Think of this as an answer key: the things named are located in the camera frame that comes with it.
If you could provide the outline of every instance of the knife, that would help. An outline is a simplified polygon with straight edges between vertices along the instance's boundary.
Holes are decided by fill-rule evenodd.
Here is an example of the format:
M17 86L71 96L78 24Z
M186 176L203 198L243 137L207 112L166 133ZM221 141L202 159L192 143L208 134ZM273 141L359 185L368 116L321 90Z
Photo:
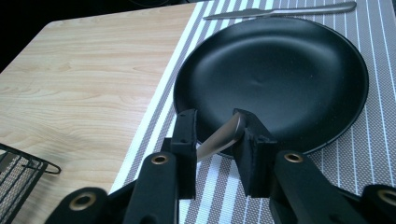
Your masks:
M296 8L276 8L262 10L258 8L248 8L241 11L224 12L220 14L204 17L205 20L221 20L245 17L271 17L271 16L295 16L348 12L356 7L356 2L345 2L339 4L326 5L321 7L296 7Z

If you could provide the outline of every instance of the plate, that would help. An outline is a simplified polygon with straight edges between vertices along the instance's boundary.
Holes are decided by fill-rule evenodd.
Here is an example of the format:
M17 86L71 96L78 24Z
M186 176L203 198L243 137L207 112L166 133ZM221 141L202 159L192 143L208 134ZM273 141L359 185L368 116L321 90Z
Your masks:
M281 149L308 153L353 124L368 84L359 51L333 29L257 19L210 36L191 53L177 74L174 106L177 113L198 110L200 142L240 108L254 113Z

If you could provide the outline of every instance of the light wood tabletop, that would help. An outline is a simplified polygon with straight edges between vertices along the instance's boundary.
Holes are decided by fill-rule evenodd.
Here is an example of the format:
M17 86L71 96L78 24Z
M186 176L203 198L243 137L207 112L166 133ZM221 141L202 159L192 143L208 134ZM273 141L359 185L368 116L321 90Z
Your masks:
M0 75L0 143L59 165L14 219L109 192L195 4L54 21Z

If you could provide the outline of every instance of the black metal basket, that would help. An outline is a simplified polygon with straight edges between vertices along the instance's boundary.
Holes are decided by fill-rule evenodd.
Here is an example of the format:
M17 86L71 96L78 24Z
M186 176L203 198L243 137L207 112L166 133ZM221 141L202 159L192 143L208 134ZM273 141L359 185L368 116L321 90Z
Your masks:
M55 171L48 171L51 165ZM0 144L0 223L10 223L44 173L61 168L13 147Z

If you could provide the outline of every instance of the placemat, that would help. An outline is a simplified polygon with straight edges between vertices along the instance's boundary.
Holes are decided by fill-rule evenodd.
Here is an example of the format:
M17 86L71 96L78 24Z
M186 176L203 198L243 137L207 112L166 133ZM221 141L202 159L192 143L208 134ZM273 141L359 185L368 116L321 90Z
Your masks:
M186 57L206 38L243 21L205 21L214 13L251 7L313 7L343 0L216 0L198 3L180 38L128 150L112 191L138 177L142 160L171 137L176 113L173 85ZM337 141L309 155L335 185L355 194L364 186L396 181L396 25L390 0L357 0L353 12L303 16L349 39L366 61L370 86L366 106ZM197 165L196 200L180 201L180 223L272 223L267 199L245 197L234 161L215 155Z

